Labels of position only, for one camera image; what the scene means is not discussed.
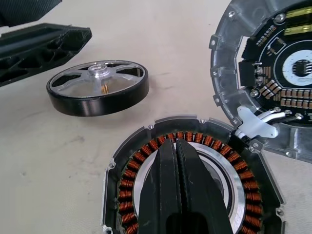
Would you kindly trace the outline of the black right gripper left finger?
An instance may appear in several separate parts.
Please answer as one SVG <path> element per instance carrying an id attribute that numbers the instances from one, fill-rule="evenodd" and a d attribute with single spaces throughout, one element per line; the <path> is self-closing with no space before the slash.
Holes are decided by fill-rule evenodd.
<path id="1" fill-rule="evenodd" d="M 182 203 L 176 150 L 171 140 L 158 149 L 140 194 L 139 234 L 182 233 Z"/>

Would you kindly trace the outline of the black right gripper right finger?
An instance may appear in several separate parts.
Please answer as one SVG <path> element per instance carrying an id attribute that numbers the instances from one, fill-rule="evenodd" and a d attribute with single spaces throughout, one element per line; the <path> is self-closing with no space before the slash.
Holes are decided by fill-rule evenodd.
<path id="1" fill-rule="evenodd" d="M 193 146 L 176 141 L 182 202 L 183 234 L 232 234 L 217 184 Z"/>

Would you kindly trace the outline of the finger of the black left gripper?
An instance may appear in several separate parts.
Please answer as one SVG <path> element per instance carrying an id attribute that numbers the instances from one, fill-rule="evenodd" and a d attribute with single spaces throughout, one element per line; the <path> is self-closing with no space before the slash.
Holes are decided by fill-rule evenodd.
<path id="1" fill-rule="evenodd" d="M 66 64 L 91 38 L 90 28 L 50 23 L 2 34 L 1 86 Z"/>
<path id="2" fill-rule="evenodd" d="M 0 0 L 0 26 L 18 26 L 41 19 L 61 0 Z"/>

